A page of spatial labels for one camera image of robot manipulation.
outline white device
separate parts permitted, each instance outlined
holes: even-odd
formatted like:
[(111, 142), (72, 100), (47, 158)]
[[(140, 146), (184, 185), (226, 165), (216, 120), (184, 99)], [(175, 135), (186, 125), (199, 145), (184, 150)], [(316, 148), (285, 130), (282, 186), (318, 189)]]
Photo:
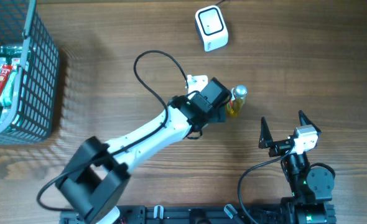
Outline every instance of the white device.
[(298, 138), (294, 139), (295, 146), (291, 153), (302, 154), (316, 147), (318, 141), (318, 132), (313, 125), (304, 125), (295, 128)]
[(196, 29), (203, 41), (204, 51), (209, 52), (228, 43), (228, 29), (218, 6), (199, 9), (195, 18)]

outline yellow bottle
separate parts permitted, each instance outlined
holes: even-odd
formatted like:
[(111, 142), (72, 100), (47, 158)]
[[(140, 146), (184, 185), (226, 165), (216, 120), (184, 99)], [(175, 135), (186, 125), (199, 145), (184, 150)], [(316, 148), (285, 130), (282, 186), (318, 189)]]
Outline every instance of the yellow bottle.
[(247, 88), (244, 85), (238, 85), (232, 89), (232, 99), (225, 106), (228, 116), (238, 116), (244, 103), (246, 102)]

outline plastic basket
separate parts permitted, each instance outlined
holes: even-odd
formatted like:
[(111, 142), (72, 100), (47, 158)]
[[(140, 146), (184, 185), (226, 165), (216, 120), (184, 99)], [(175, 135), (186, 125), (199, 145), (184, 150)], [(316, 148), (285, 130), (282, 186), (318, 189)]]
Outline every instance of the plastic basket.
[(59, 52), (35, 0), (0, 0), (0, 45), (18, 43), (23, 43), (21, 64), (11, 112), (0, 124), (0, 144), (39, 142), (51, 134)]

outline white square device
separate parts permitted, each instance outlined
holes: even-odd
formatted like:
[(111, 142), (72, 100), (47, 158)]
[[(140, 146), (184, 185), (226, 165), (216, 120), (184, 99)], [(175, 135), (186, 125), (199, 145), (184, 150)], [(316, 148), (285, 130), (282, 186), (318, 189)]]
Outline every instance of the white square device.
[(196, 30), (203, 41), (206, 52), (223, 47), (228, 43), (228, 29), (218, 6), (199, 9), (195, 18)]

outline wooden table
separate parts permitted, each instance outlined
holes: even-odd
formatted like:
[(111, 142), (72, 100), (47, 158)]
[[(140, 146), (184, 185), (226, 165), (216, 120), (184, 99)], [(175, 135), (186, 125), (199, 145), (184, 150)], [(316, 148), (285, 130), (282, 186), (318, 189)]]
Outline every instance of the wooden table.
[[(274, 139), (299, 125), (298, 110), (319, 126), (310, 162), (337, 173), (333, 201), (339, 223), (367, 223), (367, 1), (231, 1), (221, 7), (230, 32), (226, 47), (206, 53), (194, 14), (214, 2), (47, 4), (38, 10), (63, 55), (51, 138), (0, 146), (0, 223), (58, 223), (35, 202), (85, 139), (129, 133), (162, 107), (135, 79), (134, 59), (150, 49), (173, 55), (186, 74), (248, 87), (237, 119), (214, 124), (198, 141), (171, 145), (133, 173), (120, 205), (237, 203), (239, 176), (268, 160), (258, 149), (260, 119)], [(142, 79), (165, 101), (185, 94), (179, 70), (148, 55)], [(290, 196), (279, 164), (247, 177), (246, 203)], [(67, 206), (53, 187), (43, 201)]]

